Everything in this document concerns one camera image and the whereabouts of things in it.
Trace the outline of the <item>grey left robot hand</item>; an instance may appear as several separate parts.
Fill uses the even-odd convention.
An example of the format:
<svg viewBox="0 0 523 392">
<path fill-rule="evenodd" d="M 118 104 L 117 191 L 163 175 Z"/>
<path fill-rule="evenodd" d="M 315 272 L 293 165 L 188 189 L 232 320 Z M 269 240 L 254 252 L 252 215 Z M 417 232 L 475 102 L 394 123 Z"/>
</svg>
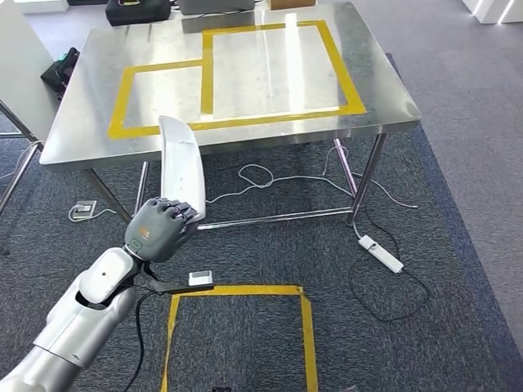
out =
<svg viewBox="0 0 523 392">
<path fill-rule="evenodd" d="M 127 226 L 124 246 L 149 263 L 163 263 L 195 233 L 198 212 L 190 204 L 150 198 Z"/>
</svg>

